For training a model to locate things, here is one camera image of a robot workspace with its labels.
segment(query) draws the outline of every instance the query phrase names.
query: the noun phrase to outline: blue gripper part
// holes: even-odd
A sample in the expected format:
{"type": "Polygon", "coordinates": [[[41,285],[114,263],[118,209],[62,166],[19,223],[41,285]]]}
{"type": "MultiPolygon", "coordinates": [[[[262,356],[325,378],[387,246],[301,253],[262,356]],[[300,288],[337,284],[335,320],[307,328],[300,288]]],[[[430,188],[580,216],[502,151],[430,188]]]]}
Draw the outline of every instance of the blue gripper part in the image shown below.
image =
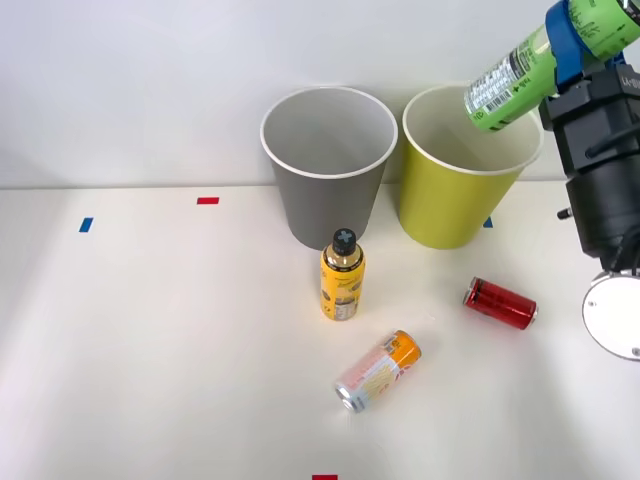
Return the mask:
{"type": "Polygon", "coordinates": [[[556,58],[556,87],[562,93],[582,77],[585,54],[593,56],[569,18],[569,0],[560,0],[545,19],[551,51],[556,58]]]}

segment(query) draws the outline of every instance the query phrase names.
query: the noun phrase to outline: can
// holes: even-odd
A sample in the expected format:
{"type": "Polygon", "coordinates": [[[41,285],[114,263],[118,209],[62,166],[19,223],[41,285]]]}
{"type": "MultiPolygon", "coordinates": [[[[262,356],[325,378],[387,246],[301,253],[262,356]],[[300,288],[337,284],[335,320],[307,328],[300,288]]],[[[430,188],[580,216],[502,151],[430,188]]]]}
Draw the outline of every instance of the can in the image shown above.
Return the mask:
{"type": "Polygon", "coordinates": [[[533,300],[478,277],[471,281],[463,304],[520,330],[531,325],[538,315],[538,305],[533,300]]]}
{"type": "Polygon", "coordinates": [[[365,265],[353,230],[337,230],[320,259],[320,302],[331,320],[348,320],[358,311],[365,265]]]}
{"type": "MultiPolygon", "coordinates": [[[[567,0],[574,29],[601,61],[640,38],[639,0],[567,0]]],[[[556,93],[556,59],[544,25],[473,82],[464,95],[469,118],[501,130],[556,93]]]]}
{"type": "Polygon", "coordinates": [[[400,380],[421,356],[413,338],[396,330],[336,381],[336,393],[349,410],[359,413],[400,380]]]}

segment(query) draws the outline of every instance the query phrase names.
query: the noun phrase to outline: barcode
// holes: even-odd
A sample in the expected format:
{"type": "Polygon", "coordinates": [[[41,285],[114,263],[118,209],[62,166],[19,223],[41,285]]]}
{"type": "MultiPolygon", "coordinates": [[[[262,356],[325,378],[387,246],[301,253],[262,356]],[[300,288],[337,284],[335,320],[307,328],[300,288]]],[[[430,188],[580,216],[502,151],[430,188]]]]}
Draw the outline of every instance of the barcode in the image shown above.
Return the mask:
{"type": "Polygon", "coordinates": [[[498,108],[500,108],[502,105],[504,105],[509,100],[511,100],[512,96],[513,95],[511,95],[511,92],[509,90],[505,90],[500,95],[498,95],[496,98],[494,98],[491,102],[489,102],[487,105],[485,105],[484,109],[487,111],[487,113],[493,113],[498,108]]]}

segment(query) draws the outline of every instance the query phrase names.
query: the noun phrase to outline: red can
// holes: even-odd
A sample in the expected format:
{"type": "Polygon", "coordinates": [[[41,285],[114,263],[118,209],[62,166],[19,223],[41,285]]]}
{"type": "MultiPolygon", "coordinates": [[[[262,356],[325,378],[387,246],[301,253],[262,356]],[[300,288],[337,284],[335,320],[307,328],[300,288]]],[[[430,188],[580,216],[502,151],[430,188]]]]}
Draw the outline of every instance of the red can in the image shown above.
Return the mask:
{"type": "Polygon", "coordinates": [[[538,306],[533,300],[478,277],[471,281],[463,303],[520,330],[531,325],[538,315],[538,306]]]}

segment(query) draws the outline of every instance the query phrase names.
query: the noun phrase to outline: orange can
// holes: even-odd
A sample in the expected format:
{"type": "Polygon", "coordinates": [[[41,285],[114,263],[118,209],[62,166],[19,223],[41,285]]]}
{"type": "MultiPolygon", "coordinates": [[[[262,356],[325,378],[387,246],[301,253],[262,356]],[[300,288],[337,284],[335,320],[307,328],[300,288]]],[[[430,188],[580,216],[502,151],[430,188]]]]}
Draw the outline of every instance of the orange can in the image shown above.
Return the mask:
{"type": "Polygon", "coordinates": [[[396,330],[336,381],[336,393],[349,410],[359,413],[400,380],[421,356],[415,340],[396,330]]]}

